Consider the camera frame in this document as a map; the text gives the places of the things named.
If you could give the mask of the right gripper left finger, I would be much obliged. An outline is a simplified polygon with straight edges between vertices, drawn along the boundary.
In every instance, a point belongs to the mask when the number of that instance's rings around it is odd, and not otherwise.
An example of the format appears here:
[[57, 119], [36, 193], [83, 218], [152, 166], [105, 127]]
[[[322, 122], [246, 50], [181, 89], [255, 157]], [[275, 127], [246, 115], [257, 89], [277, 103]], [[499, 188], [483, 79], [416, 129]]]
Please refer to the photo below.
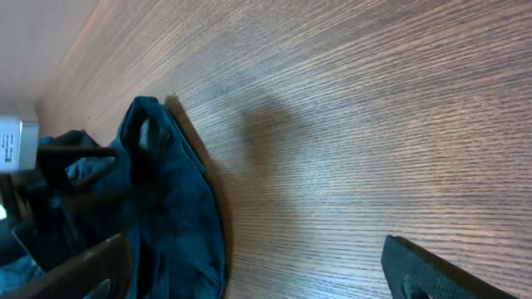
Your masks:
[[103, 282], [110, 283], [109, 298], [124, 298], [132, 274], [131, 246], [119, 233], [1, 298], [83, 298]]

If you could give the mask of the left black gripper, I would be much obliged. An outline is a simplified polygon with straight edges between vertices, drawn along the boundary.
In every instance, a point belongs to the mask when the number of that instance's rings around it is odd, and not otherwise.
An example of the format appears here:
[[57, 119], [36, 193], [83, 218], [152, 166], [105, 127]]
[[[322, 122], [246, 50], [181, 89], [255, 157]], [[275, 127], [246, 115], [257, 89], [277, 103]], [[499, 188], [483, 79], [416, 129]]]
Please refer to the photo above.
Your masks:
[[40, 145], [37, 166], [1, 175], [7, 235], [39, 267], [51, 270], [99, 239], [81, 221], [97, 206], [95, 182], [116, 164], [111, 147]]

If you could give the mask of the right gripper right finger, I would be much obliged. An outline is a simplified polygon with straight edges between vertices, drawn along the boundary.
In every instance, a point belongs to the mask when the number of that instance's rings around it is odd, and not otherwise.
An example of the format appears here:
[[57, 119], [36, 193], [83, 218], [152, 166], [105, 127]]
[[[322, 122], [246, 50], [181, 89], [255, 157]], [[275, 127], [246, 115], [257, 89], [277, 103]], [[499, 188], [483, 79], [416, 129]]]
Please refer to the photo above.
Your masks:
[[394, 299], [515, 299], [403, 237], [386, 237], [381, 264]]

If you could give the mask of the dark blue shorts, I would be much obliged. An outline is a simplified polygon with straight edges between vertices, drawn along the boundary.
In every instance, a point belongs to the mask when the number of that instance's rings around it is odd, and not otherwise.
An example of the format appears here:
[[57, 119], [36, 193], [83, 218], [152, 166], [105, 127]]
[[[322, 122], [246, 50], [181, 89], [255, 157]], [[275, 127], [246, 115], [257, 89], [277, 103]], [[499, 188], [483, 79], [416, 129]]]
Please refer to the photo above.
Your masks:
[[[5, 109], [4, 115], [37, 121], [33, 112], [18, 108]], [[133, 274], [124, 298], [222, 297], [225, 245], [218, 205], [204, 166], [172, 114], [156, 98], [134, 99], [108, 146], [98, 145], [83, 130], [48, 139], [39, 135], [40, 145], [116, 151], [114, 167], [91, 188], [97, 206], [82, 214], [81, 221], [99, 238], [91, 248], [119, 233], [125, 235], [131, 246]], [[2, 195], [1, 207], [4, 295], [56, 267], [42, 269], [7, 235]], [[109, 291], [110, 283], [103, 282], [83, 298], [109, 298]]]

